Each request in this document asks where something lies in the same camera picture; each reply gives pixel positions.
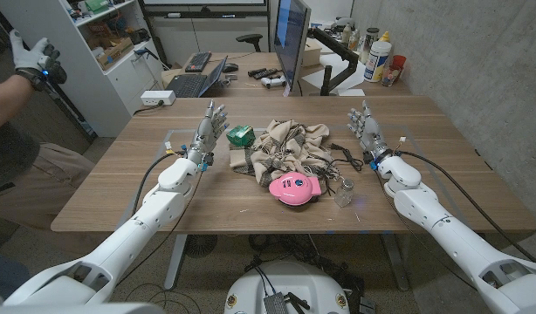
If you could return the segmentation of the person's white gloved hand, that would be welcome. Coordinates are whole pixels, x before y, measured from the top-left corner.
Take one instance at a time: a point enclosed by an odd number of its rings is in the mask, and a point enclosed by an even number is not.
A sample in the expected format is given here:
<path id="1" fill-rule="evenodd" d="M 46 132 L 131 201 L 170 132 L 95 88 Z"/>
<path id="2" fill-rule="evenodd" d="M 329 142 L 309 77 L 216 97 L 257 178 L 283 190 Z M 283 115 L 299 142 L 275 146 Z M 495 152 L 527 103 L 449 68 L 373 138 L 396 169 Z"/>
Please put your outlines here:
<path id="1" fill-rule="evenodd" d="M 9 35 L 15 73 L 28 79 L 36 91 L 43 91 L 48 82 L 59 85 L 66 82 L 67 74 L 58 60 L 60 51 L 48 38 L 39 39 L 30 50 L 27 50 L 16 29 L 12 29 Z"/>

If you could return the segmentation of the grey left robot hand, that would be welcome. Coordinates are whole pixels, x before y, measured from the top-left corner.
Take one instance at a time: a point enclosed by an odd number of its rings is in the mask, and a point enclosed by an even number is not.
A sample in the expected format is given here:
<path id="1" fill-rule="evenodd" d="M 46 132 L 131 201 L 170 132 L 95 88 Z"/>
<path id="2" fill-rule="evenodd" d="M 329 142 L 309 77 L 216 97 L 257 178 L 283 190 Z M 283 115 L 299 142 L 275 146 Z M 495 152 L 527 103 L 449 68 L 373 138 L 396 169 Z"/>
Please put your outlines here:
<path id="1" fill-rule="evenodd" d="M 187 158 L 197 165 L 202 164 L 207 155 L 212 154 L 217 140 L 229 126 L 224 108 L 225 105 L 216 107 L 215 100 L 212 99 L 195 130 Z"/>

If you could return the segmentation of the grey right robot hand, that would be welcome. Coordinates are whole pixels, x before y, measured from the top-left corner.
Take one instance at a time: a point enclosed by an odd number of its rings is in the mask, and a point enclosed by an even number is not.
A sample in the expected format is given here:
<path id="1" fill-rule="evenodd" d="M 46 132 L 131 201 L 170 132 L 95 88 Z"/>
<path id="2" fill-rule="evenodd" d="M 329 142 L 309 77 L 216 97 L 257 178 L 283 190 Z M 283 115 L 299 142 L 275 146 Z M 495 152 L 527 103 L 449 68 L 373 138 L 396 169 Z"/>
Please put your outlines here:
<path id="1" fill-rule="evenodd" d="M 347 128 L 359 140 L 365 164 L 372 161 L 378 165 L 392 154 L 366 100 L 362 101 L 360 110 L 351 108 L 347 116 L 350 119 Z"/>

